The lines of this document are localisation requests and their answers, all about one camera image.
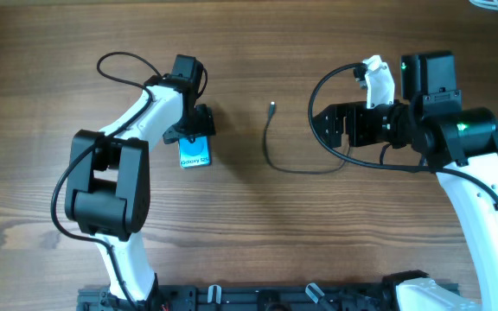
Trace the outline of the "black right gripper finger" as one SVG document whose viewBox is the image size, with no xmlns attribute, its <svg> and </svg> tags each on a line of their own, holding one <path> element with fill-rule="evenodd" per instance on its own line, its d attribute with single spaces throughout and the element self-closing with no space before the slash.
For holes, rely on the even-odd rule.
<svg viewBox="0 0 498 311">
<path fill-rule="evenodd" d="M 313 128 L 319 139 L 326 145 L 331 144 L 331 130 L 329 122 L 317 121 L 312 123 Z"/>
<path fill-rule="evenodd" d="M 328 106 L 324 110 L 322 110 L 320 113 L 316 114 L 312 118 L 312 121 L 314 123 L 328 123 L 329 116 L 330 116 L 330 107 Z"/>
</svg>

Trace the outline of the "turquoise screen smartphone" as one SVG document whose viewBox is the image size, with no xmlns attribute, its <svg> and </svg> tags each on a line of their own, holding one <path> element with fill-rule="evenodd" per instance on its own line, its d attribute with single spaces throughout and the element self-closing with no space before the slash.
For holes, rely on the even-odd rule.
<svg viewBox="0 0 498 311">
<path fill-rule="evenodd" d="M 187 138 L 178 141 L 179 159 L 182 168 L 209 166 L 212 162 L 207 136 L 197 137 L 193 142 Z"/>
</svg>

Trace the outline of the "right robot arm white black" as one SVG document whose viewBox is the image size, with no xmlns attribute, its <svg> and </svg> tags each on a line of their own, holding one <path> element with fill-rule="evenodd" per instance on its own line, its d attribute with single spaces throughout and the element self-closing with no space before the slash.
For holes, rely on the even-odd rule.
<svg viewBox="0 0 498 311">
<path fill-rule="evenodd" d="M 419 165 L 407 173 L 434 174 L 462 227 L 481 290 L 476 304 L 439 286 L 425 273 L 389 277 L 380 299 L 392 310 L 498 310 L 498 122 L 487 108 L 464 109 L 455 59 L 448 51 L 400 60 L 401 99 L 388 65 L 372 56 L 349 69 L 367 92 L 364 101 L 334 104 L 308 115 L 316 140 L 331 154 L 388 143 L 411 147 Z"/>
</svg>

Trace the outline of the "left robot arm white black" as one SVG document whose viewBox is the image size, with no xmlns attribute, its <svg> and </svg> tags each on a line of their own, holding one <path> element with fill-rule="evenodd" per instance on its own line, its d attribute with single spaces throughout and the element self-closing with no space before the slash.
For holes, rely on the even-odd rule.
<svg viewBox="0 0 498 311">
<path fill-rule="evenodd" d="M 100 130 L 80 130 L 50 208 L 55 227 L 71 239 L 96 244 L 110 277 L 100 305 L 114 310 L 158 310 L 156 272 L 142 228 L 150 210 L 150 152 L 175 144 L 181 168 L 211 164 L 215 134 L 210 108 L 199 103 L 207 69 L 179 54 L 170 73 L 155 70 L 136 87 L 140 98 Z"/>
</svg>

